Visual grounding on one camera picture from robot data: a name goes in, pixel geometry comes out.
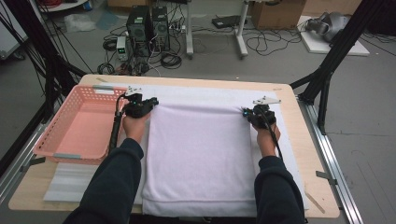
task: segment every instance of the floor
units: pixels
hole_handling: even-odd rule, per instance
[[[84,13],[81,9],[67,13],[71,12]],[[107,13],[104,7],[86,12],[95,22],[109,16]],[[57,14],[55,19],[61,16],[63,14]],[[192,22],[212,27],[210,19],[197,18]],[[106,24],[102,30],[66,34],[93,71],[104,61],[103,37],[110,30],[122,26],[126,20],[115,19],[113,22]],[[282,36],[291,38],[288,33],[282,33]],[[249,55],[240,60],[232,35],[196,32],[193,37],[196,52],[192,60],[181,54],[183,61],[178,69],[159,67],[158,72],[150,70],[146,76],[289,84],[314,72],[326,56],[308,53],[300,42],[290,43],[286,49],[269,56],[261,56],[249,49]],[[377,39],[363,38],[396,54],[395,42],[381,43]],[[361,43],[371,52],[370,56],[347,56],[332,78],[326,131],[362,220],[366,223],[396,223],[396,178],[391,174],[396,166],[396,61],[394,55],[362,39]],[[285,42],[268,42],[269,48],[284,46]],[[88,71],[70,47],[65,49],[72,64]],[[8,59],[0,62],[0,92],[1,158],[44,98],[28,60]],[[42,218],[35,212],[10,211],[4,203],[0,210],[1,223],[21,223],[28,217]],[[45,220],[61,222],[66,215],[46,213]],[[346,223],[346,219],[344,216],[330,220],[312,218],[309,223]]]

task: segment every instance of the metal stand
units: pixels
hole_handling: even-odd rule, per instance
[[[320,67],[311,75],[290,84],[293,89],[296,89],[309,83],[305,91],[298,95],[299,99],[308,105],[313,105],[315,98],[321,92],[318,126],[322,134],[326,134],[324,125],[332,74],[334,74],[335,69],[337,69],[338,65],[340,65],[347,56],[350,49],[355,45],[356,41],[363,33],[367,24],[372,17],[378,13],[385,1],[386,0],[362,0]]]
[[[191,0],[187,1],[186,50],[187,50],[187,55],[189,56],[190,59],[192,59],[194,48],[192,45]]]
[[[245,45],[244,37],[242,37],[242,32],[244,31],[245,19],[248,14],[248,0],[244,1],[241,12],[241,20],[239,21],[239,28],[235,29],[235,37],[238,46],[241,50],[241,59],[248,56],[247,46]]]

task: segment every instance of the cardboard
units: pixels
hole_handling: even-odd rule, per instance
[[[323,12],[353,15],[361,0],[306,0],[303,15],[319,17]]]
[[[151,6],[152,0],[107,0],[110,7]]]
[[[267,6],[264,2],[255,3],[251,19],[259,30],[295,29],[305,2],[306,0],[283,0],[275,6]]]

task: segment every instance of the folded towel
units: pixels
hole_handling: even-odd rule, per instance
[[[235,106],[159,104],[151,114],[143,212],[254,217],[250,124]]]

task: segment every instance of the plastic basket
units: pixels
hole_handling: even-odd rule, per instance
[[[52,161],[99,164],[107,155],[117,98],[124,88],[77,85],[33,152]]]

